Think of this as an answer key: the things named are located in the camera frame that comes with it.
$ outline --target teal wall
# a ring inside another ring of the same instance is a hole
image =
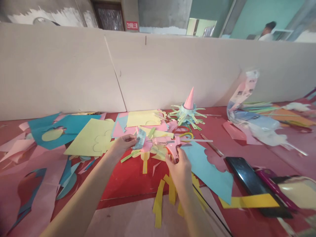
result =
[[[233,0],[192,0],[190,18],[217,21],[213,37],[218,37],[232,2]]]
[[[276,29],[285,29],[303,3],[304,0],[247,0],[230,38],[259,35],[271,21],[276,22]]]

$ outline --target red sign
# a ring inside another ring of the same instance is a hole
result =
[[[138,30],[137,21],[126,21],[126,26],[128,30]]]

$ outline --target green paper strip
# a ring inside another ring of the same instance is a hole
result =
[[[150,132],[149,132],[149,134],[148,134],[148,138],[149,138],[149,139],[151,139],[152,135],[154,134],[155,129],[156,129],[156,128],[153,127],[153,128],[150,130]]]
[[[139,150],[133,151],[130,155],[128,155],[127,157],[121,159],[121,163],[123,163],[123,162],[126,161],[127,159],[131,158],[133,155],[137,154],[138,152],[139,152]]]

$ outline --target scissors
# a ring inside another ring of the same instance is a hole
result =
[[[296,130],[302,131],[302,132],[311,133],[313,131],[311,128],[309,128],[309,126],[307,126],[306,124],[301,123],[301,122],[297,122],[297,121],[293,121],[293,120],[286,120],[286,121],[279,120],[279,122],[283,123],[283,124],[287,124],[290,127],[294,128]]]

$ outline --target table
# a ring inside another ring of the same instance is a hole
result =
[[[251,166],[270,168],[279,176],[298,174],[298,175],[308,176],[312,179],[316,179],[316,173],[315,173],[316,149],[314,149],[313,147],[315,144],[314,142],[315,132],[310,133],[310,134],[303,134],[295,130],[292,130],[291,128],[284,128],[284,129],[277,130],[277,133],[288,135],[288,141],[290,143],[299,147],[300,149],[304,150],[305,152],[309,154],[308,157],[300,157],[296,151],[293,151],[293,150],[287,151],[280,146],[268,147],[265,145],[246,145],[246,144],[243,144],[241,142],[231,139],[231,137],[222,127],[222,124],[227,120],[226,107],[206,108],[206,110],[203,113],[222,115],[222,117],[217,117],[217,118],[215,117],[205,118],[204,119],[205,125],[201,125],[200,127],[203,129],[202,133],[208,139],[214,140],[214,144],[219,148],[219,150],[221,150],[224,153],[225,156],[243,157],[247,160],[247,162]],[[117,116],[117,113],[111,113],[111,114],[107,114],[106,118],[111,118],[115,120],[116,116]],[[0,122],[0,126],[3,124],[7,125],[0,129],[0,144],[3,144],[6,141],[19,135],[21,133],[21,130],[19,129],[18,125],[23,123],[24,121],[27,121],[27,120]],[[199,138],[199,131],[193,131],[193,134],[195,135],[196,138]],[[210,163],[214,164],[217,167],[217,169],[220,171],[224,171],[225,169],[227,169],[229,172],[232,172],[232,170],[226,165],[226,161],[220,158],[213,150],[211,150],[206,143],[200,143],[200,144],[207,149],[206,153],[208,155],[208,161]],[[75,188],[73,188],[72,193],[69,193],[69,195],[67,195],[65,198],[56,202],[53,217],[56,216],[56,214],[68,202],[68,200],[71,198],[71,195],[80,186],[80,184],[85,180],[88,174],[89,172],[85,172],[80,177],[80,179],[78,180],[78,185]],[[217,205],[219,206],[234,236],[287,236],[286,232],[284,231],[284,229],[281,227],[281,225],[276,219],[269,219],[269,218],[264,217],[263,215],[261,215],[261,213],[257,209],[247,209],[247,210],[222,209],[217,195],[215,195],[213,192],[211,193],[213,197],[215,198],[215,201],[217,202]],[[246,191],[244,190],[241,183],[238,181],[236,177],[234,177],[232,195],[234,197],[247,195]],[[124,212],[120,211],[121,206],[118,206],[120,204],[124,205],[126,203],[137,201],[133,205],[142,205],[146,207],[146,209],[141,209],[140,213],[139,213],[140,209],[137,209],[137,208],[134,209],[135,211],[137,211],[136,216],[139,216],[139,215],[142,216],[142,212],[144,212],[143,213],[144,215],[148,215],[148,216],[153,215],[151,212],[152,211],[152,205],[150,204],[151,199],[148,199],[148,198],[152,198],[154,196],[155,196],[155,192],[144,194],[141,196],[125,197],[125,198],[101,201],[98,206],[98,209],[102,209],[102,208],[106,208],[106,209],[96,211],[95,217],[93,218],[93,221],[91,222],[88,233],[92,233],[93,231],[91,229],[95,229],[94,230],[96,233],[95,236],[101,236],[100,232],[98,232],[96,228],[102,226],[102,224],[99,221],[107,222],[107,218],[105,219],[101,218],[98,221],[95,221],[95,218],[97,218],[97,216],[103,217],[102,213],[107,213],[107,212],[115,213],[117,210],[118,213],[120,214],[115,215],[116,218],[113,218],[111,214],[107,214],[107,215],[111,216],[108,218],[112,218],[113,219],[112,221],[119,222],[120,219],[123,218],[123,216],[125,215]],[[171,207],[171,208],[168,208],[168,210],[174,211],[176,213],[177,208]],[[135,217],[135,213],[133,211],[129,210],[129,213],[130,213],[130,217],[131,218],[133,217],[133,220],[134,218],[137,218]],[[178,218],[182,218],[182,217],[180,217],[179,215],[171,214],[172,216],[174,216],[174,218],[170,220],[170,217],[168,217],[167,215],[164,215],[164,213],[168,213],[168,212],[165,211],[165,208],[163,207],[163,229],[165,230],[164,233],[169,233],[169,236],[177,236],[177,234],[174,233],[172,230],[174,228],[178,229],[178,225],[181,226],[181,228],[179,227],[179,229],[185,229],[183,226],[184,222],[177,220]],[[294,219],[286,220],[286,222],[289,223],[291,227],[294,229],[294,231],[298,233],[305,229],[310,228],[310,225],[305,221],[305,218],[312,215],[315,215],[315,211],[305,210],[299,214],[295,214]],[[177,227],[175,227],[175,225],[172,225],[172,223],[166,220],[170,220],[171,222],[174,220],[175,223],[177,224]],[[135,221],[134,222],[131,221],[130,223],[133,223],[133,226],[139,226],[139,227],[146,225],[145,227],[146,229],[150,229],[151,233],[156,233],[156,234],[153,234],[153,236],[154,235],[158,236],[159,234],[162,234],[160,230],[154,229],[154,222],[147,221],[146,223],[140,223],[139,225],[136,225]],[[132,233],[135,234],[137,232],[128,231],[126,236],[131,236]]]

